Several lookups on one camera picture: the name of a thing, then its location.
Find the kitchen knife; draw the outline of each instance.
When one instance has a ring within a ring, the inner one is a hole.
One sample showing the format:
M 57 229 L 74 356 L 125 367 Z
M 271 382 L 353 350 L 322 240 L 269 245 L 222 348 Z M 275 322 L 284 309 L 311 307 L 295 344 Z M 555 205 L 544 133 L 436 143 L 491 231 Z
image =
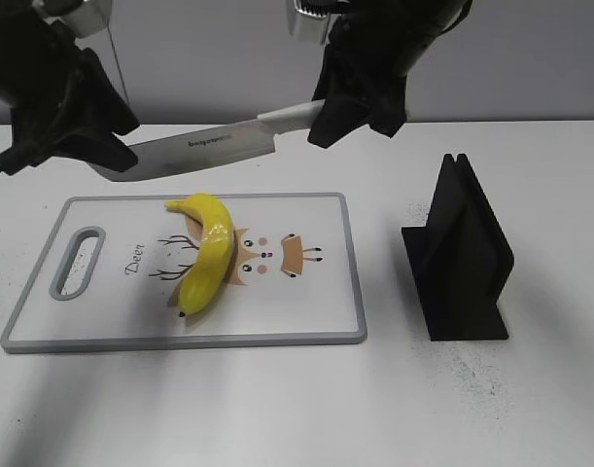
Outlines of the kitchen knife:
M 325 101 L 258 115 L 255 120 L 194 131 L 130 146 L 139 163 L 126 172 L 93 169 L 114 182 L 134 182 L 195 172 L 275 152 L 276 134 L 308 129 Z

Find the deer illustration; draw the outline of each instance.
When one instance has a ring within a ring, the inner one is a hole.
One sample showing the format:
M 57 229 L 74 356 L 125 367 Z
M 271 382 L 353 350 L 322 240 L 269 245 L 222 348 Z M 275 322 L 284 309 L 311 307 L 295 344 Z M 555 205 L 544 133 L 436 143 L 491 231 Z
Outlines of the deer illustration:
M 187 231 L 190 236 L 186 235 L 172 235 L 167 239 L 159 240 L 164 246 L 168 245 L 181 245 L 182 249 L 195 249 L 199 250 L 199 242 L 202 236 L 202 226 L 194 219 L 186 218 Z M 246 274 L 252 272 L 254 267 L 252 266 L 253 260 L 269 260 L 273 258 L 273 252 L 271 251 L 256 251 L 254 249 L 255 243 L 253 239 L 247 238 L 249 229 L 236 229 L 234 231 L 234 253 L 232 256 L 231 263 L 227 269 L 226 278 L 224 282 L 231 285 L 246 286 L 245 281 Z M 257 239 L 258 246 L 261 250 L 268 244 L 268 239 L 261 236 Z M 296 278 L 303 274 L 304 262 L 321 262 L 322 257 L 308 258 L 306 253 L 309 252 L 322 252 L 322 248 L 307 248 L 303 249 L 303 241 L 300 235 L 290 233 L 281 240 L 281 248 L 283 253 L 283 260 L 281 264 L 281 271 L 290 278 Z M 194 266 L 192 264 L 178 265 L 178 270 L 163 270 L 159 269 L 157 272 L 150 274 L 151 277 L 158 277 L 160 280 L 179 280 L 183 279 L 186 273 Z M 268 272 L 268 266 L 264 263 L 259 264 L 255 271 L 258 274 L 266 274 Z M 169 299 L 169 306 L 176 306 L 178 303 L 178 294 L 180 292 L 180 283 L 175 288 L 173 294 Z

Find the black plastic holder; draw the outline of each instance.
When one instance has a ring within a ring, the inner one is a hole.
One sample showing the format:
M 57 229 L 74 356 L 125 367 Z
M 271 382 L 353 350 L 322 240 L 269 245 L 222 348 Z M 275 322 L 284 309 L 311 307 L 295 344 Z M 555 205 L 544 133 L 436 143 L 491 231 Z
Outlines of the black plastic holder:
M 446 154 L 425 227 L 402 236 L 431 341 L 508 339 L 497 300 L 513 256 L 465 154 Z

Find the cutting board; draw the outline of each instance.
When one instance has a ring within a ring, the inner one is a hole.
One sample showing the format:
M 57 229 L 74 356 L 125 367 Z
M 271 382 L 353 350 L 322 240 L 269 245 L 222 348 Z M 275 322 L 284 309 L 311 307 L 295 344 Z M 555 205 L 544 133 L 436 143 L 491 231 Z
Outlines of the cutting board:
M 200 228 L 165 210 L 166 200 L 179 198 L 186 197 L 69 199 L 1 337 L 5 350 L 334 344 L 366 338 L 343 195 L 217 196 L 231 213 L 236 251 L 220 295 L 188 318 L 179 317 L 177 290 L 195 262 Z M 84 240 L 93 240 L 88 252 Z M 83 254 L 90 261 L 80 261 Z

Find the banana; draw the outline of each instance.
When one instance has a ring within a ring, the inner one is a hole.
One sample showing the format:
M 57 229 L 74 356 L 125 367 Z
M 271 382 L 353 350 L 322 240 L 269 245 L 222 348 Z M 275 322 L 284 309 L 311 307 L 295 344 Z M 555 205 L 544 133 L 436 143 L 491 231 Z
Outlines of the banana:
M 178 297 L 180 315 L 189 316 L 205 309 L 219 291 L 234 251 L 234 225 L 227 208 L 210 195 L 168 201 L 165 207 L 203 226 L 197 261 L 182 282 Z

